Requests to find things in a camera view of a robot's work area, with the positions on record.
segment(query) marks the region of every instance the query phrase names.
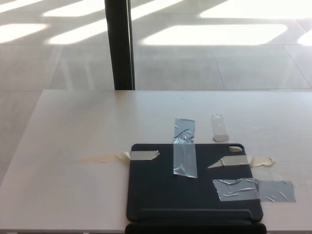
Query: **silver duct tape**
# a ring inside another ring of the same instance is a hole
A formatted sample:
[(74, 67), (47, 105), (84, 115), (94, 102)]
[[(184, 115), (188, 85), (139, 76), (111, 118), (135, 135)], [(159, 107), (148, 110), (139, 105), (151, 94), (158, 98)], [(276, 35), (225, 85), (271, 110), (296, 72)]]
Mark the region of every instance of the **silver duct tape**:
[(296, 202), (291, 181), (254, 180), (262, 202)]
[(229, 139), (229, 135), (226, 132), (225, 123), (222, 114), (213, 114), (211, 122), (214, 129), (214, 140), (217, 142), (223, 142)]
[(260, 199), (254, 182), (248, 179), (214, 179), (220, 201)]
[(290, 181), (263, 181), (254, 178), (213, 180), (220, 201), (260, 199), (261, 202), (296, 202)]
[(197, 178), (194, 145), (195, 121), (175, 119), (174, 174)]

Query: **tape strip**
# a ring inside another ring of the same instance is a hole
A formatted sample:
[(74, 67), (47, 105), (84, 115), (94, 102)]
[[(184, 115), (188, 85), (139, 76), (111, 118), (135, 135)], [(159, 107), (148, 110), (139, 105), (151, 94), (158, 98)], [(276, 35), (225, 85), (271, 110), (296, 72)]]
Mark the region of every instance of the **tape strip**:
[(84, 158), (76, 163), (95, 163), (95, 162), (130, 162), (130, 160), (152, 160), (159, 155), (158, 151), (132, 151), (117, 154), (106, 154), (97, 157)]
[(291, 181), (254, 180), (262, 202), (296, 202)]
[(153, 160), (159, 155), (157, 151), (131, 151), (131, 160)]
[(213, 167), (222, 167), (222, 166), (235, 166), (235, 165), (246, 165), (249, 164), (250, 167), (271, 167), (275, 163), (275, 160), (271, 157), (254, 157), (247, 155), (237, 155), (237, 156), (224, 156), (218, 162), (209, 166), (208, 168)]
[(222, 114), (213, 114), (211, 122), (214, 129), (214, 140), (217, 142), (223, 142), (229, 139), (229, 135), (226, 132), (225, 123)]
[(195, 121), (175, 119), (174, 174), (197, 178), (194, 145)]
[(296, 202), (291, 181), (264, 181), (254, 178), (215, 179), (220, 201), (260, 199), (261, 202)]
[(249, 179), (214, 179), (220, 201), (241, 201), (259, 199), (254, 181)]

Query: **floor tile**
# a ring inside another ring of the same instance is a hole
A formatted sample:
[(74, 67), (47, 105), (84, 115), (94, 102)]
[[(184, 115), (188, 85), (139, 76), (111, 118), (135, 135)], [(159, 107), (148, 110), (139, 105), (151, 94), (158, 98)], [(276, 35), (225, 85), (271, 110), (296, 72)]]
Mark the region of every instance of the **floor tile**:
[(274, 92), (312, 92), (312, 89), (270, 89)]
[[(232, 30), (234, 27), (244, 27), (246, 30), (240, 30), (239, 36), (235, 37), (238, 39), (241, 37), (241, 41), (244, 41), (245, 38), (250, 36), (250, 29), (254, 29), (256, 25), (261, 27), (264, 32), (259, 35), (259, 39), (256, 41), (249, 41), (248, 44), (296, 44), (298, 43), (298, 39), (306, 34), (306, 30), (295, 19), (207, 19), (201, 18), (198, 14), (193, 13), (153, 13), (133, 21), (134, 43), (140, 44), (143, 39), (164, 30), (169, 30), (171, 27), (175, 26), (207, 27), (209, 25), (213, 25), (213, 30), (217, 30), (220, 34), (227, 25), (232, 26), (229, 27), (228, 30)], [(185, 35), (181, 36), (181, 39), (187, 38), (188, 36), (189, 33), (186, 32)], [(227, 39), (227, 41), (228, 45), (237, 44), (235, 40), (233, 40), (232, 43), (231, 39)]]
[(40, 95), (0, 92), (0, 165), (11, 161)]
[(10, 163), (8, 162), (0, 162), (0, 185), (4, 179), (6, 171), (8, 170), (9, 164)]
[(158, 12), (164, 13), (199, 13), (198, 0), (156, 0), (159, 6), (166, 6)]
[(3, 24), (0, 25), (1, 44), (101, 45), (104, 32), (107, 30), (103, 12), (97, 12), (83, 19), (46, 18), (33, 13), (6, 13), (3, 16), (0, 14), (1, 19), (3, 19), (1, 21)]
[(310, 88), (282, 45), (215, 48), (225, 89)]
[(312, 18), (297, 19), (297, 20), (307, 32), (312, 30)]
[(11, 1), (10, 5), (6, 5), (6, 12), (32, 12), (32, 13), (45, 13), (60, 7), (67, 6), (78, 2), (79, 0), (22, 0)]
[(312, 47), (305, 45), (285, 45), (285, 48), (309, 85), (312, 85)]
[(207, 47), (138, 48), (140, 90), (221, 90), (220, 73)]
[(50, 88), (113, 90), (109, 46), (65, 46)]
[(61, 51), (61, 46), (0, 45), (0, 91), (47, 88)]

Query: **black tablet case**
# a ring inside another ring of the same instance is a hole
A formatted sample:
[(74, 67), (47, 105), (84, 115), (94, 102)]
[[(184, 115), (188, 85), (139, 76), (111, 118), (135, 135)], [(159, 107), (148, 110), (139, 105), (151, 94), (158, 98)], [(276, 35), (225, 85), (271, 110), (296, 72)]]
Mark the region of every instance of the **black tablet case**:
[[(229, 146), (242, 149), (232, 153)], [(173, 174), (172, 144), (135, 144), (131, 151), (156, 151), (153, 160), (131, 160), (127, 218), (144, 223), (237, 224), (259, 222), (260, 200), (223, 201), (213, 179), (253, 177), (249, 165), (207, 169), (224, 156), (245, 155), (240, 144), (196, 144), (198, 178)]]

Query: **sunlight patch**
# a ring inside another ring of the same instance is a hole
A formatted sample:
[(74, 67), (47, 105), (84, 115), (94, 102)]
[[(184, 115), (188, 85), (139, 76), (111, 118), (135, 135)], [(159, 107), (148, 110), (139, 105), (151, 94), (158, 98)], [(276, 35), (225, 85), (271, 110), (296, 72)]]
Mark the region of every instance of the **sunlight patch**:
[(260, 45), (287, 30), (283, 24), (179, 25), (142, 41), (147, 45)]

